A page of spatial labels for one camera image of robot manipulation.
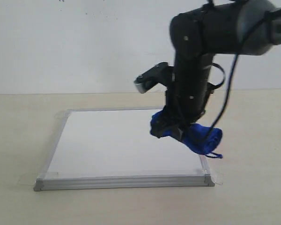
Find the blue cloth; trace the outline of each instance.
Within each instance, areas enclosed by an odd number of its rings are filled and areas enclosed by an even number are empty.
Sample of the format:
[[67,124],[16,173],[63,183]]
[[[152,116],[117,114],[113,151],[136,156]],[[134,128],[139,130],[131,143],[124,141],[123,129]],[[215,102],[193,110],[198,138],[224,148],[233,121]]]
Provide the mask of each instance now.
[[[162,111],[157,112],[152,116],[151,124],[154,123]],[[209,127],[204,127],[198,123],[191,125],[188,132],[182,136],[181,143],[185,144],[191,151],[204,155],[209,158],[223,158],[221,154],[214,153],[213,151],[219,146],[222,140],[223,132],[219,128],[213,128],[211,134],[205,141],[203,138],[207,134]],[[171,131],[164,132],[162,137],[171,136]]]

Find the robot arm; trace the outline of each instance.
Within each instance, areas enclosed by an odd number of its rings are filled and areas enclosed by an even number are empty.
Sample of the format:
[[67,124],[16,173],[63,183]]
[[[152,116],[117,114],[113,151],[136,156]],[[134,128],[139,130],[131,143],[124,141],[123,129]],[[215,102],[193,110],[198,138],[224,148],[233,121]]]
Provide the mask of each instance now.
[[281,8],[268,0],[231,1],[215,6],[208,0],[202,8],[175,16],[170,23],[174,65],[159,63],[134,81],[140,93],[158,83],[167,88],[164,109],[151,123],[152,135],[160,138],[171,130],[181,141],[183,133],[204,115],[210,94],[220,86],[208,82],[211,67],[220,68],[213,63],[215,55],[235,54],[225,104],[211,131],[228,103],[238,56],[260,56],[281,45]]

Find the white wall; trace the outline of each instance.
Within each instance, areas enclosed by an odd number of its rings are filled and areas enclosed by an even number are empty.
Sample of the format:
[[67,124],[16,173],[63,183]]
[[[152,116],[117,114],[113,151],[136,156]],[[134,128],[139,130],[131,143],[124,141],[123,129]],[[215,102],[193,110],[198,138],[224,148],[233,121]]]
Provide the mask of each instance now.
[[[205,2],[0,0],[0,94],[135,92],[139,73],[173,61],[171,18]],[[215,61],[229,71],[232,56]],[[242,57],[233,86],[281,88],[281,46]]]

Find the whiteboard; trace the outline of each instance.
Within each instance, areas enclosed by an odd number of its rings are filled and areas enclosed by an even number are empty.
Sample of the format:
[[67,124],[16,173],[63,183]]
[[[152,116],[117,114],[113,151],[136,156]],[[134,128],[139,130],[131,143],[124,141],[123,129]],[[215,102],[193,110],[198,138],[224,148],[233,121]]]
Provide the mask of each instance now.
[[[272,2],[281,7],[281,0]],[[162,61],[173,65],[170,20],[205,3],[0,0],[0,94],[137,92],[139,74]],[[215,58],[227,72],[232,60]],[[221,78],[213,69],[211,81]],[[233,88],[281,88],[281,46],[240,57]]]
[[41,180],[193,176],[206,184],[210,172],[205,157],[175,139],[149,134],[157,111],[69,111]]

